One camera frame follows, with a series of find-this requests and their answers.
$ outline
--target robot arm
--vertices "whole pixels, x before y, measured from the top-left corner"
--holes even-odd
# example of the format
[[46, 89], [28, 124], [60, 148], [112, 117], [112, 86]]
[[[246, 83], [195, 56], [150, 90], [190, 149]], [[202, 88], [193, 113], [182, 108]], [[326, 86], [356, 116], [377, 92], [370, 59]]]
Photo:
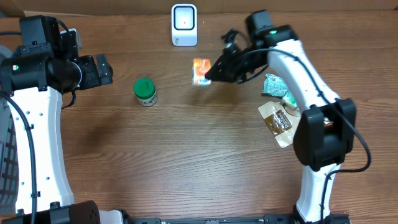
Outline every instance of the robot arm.
[[[301, 223], [319, 222], [330, 214], [328, 202], [333, 176], [326, 189], [323, 218], [320, 217], [325, 177], [340, 168], [345, 154], [353, 147], [354, 133], [332, 107], [354, 124], [355, 105], [351, 100], [340, 100], [320, 78], [290, 26], [274, 27], [266, 11], [254, 12], [246, 19], [246, 25], [251, 46], [240, 50], [234, 43], [237, 32], [229, 31], [222, 36], [226, 42], [224, 54], [206, 78], [242, 83], [246, 81], [247, 72], [253, 73], [268, 64], [285, 80], [302, 113], [293, 143], [296, 156], [304, 165], [295, 213]], [[326, 127], [325, 121], [332, 122], [332, 125]]]
[[[58, 24], [66, 30], [60, 32]], [[13, 57], [1, 62], [0, 82], [2, 95], [11, 97], [30, 125], [36, 149], [36, 220], [50, 216], [51, 223], [67, 219], [71, 223], [98, 223], [102, 217], [122, 223], [119, 211], [98, 211], [92, 201], [74, 204], [65, 172], [60, 131], [62, 95], [112, 83], [111, 66], [103, 54], [96, 56], [98, 69], [93, 56], [79, 57], [78, 32], [68, 30], [56, 18], [26, 17], [20, 20], [20, 27], [24, 45], [17, 48]], [[10, 106], [10, 109], [17, 136], [19, 189], [17, 218], [4, 223], [24, 223], [24, 217], [30, 219], [32, 211], [30, 146], [21, 115], [15, 107]]]

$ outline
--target green snack bag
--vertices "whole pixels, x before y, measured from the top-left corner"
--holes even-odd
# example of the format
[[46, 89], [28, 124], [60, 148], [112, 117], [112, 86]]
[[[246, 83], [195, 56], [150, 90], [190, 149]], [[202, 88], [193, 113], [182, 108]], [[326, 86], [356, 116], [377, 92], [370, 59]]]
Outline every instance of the green snack bag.
[[287, 106], [291, 107], [292, 109], [296, 109], [298, 107], [297, 102], [290, 91], [288, 91], [284, 95], [284, 97], [282, 97], [281, 102], [285, 103]]
[[264, 82], [264, 88], [262, 89], [262, 93], [282, 97], [288, 92], [287, 85], [285, 81], [276, 75], [267, 74], [266, 80]]

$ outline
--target wood grain surface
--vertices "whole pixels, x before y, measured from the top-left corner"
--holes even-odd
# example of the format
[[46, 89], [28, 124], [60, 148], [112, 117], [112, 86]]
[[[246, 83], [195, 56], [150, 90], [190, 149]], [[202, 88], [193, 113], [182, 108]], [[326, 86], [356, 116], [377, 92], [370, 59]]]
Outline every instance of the wood grain surface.
[[12, 0], [1, 0], [0, 11], [8, 17], [24, 17], [24, 11], [19, 9]]
[[[244, 30], [248, 14], [198, 18], [198, 45], [174, 47], [169, 16], [59, 18], [79, 30], [80, 55], [105, 53], [114, 83], [79, 91], [62, 111], [65, 167], [76, 202], [126, 209], [133, 217], [248, 217], [290, 213], [300, 194], [302, 165], [292, 146], [281, 149], [258, 107], [279, 99], [261, 96], [264, 76], [234, 85], [192, 86], [194, 57], [220, 56], [220, 36]], [[334, 213], [353, 223], [398, 219], [398, 13], [272, 13], [291, 24], [311, 62], [342, 98], [358, 107], [356, 127], [373, 155], [369, 170], [339, 174]], [[19, 30], [1, 19], [0, 30]], [[10, 48], [16, 36], [0, 37]], [[132, 91], [138, 78], [154, 81], [156, 105], [141, 106]], [[64, 104], [70, 100], [64, 96]], [[366, 162], [359, 142], [343, 167]]]
[[20, 10], [94, 16], [170, 14], [176, 3], [192, 3], [198, 13], [393, 10], [398, 0], [2, 0]]

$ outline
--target snack bag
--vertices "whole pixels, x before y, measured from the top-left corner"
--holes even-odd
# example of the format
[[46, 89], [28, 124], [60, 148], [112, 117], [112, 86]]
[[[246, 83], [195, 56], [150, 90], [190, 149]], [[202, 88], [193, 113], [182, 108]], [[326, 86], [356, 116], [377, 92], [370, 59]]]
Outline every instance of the snack bag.
[[210, 59], [195, 58], [192, 66], [192, 85], [208, 86], [211, 80], [205, 78], [208, 70], [211, 68]]
[[298, 106], [297, 106], [297, 102], [296, 102], [296, 100], [294, 99], [294, 97], [293, 97], [293, 95], [292, 95], [292, 93], [291, 93], [290, 91], [288, 91], [288, 92], [282, 97], [281, 102], [287, 104], [287, 105], [288, 105], [289, 107], [291, 107], [292, 109], [296, 109], [296, 108], [298, 107]]
[[266, 93], [271, 96], [282, 97], [289, 90], [285, 84], [285, 81], [281, 77], [273, 74], [267, 74], [266, 77], [267, 78], [264, 81], [262, 93]]
[[260, 114], [276, 141], [283, 148], [293, 143], [293, 137], [301, 118], [289, 106], [268, 102], [259, 107]]

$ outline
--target white plug-in device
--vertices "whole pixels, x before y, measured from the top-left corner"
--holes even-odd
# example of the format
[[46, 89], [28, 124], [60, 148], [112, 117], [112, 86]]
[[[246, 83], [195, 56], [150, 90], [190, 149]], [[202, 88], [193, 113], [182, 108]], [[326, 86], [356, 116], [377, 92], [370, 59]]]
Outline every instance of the white plug-in device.
[[173, 6], [172, 42], [176, 46], [195, 46], [198, 43], [198, 11], [193, 4]]

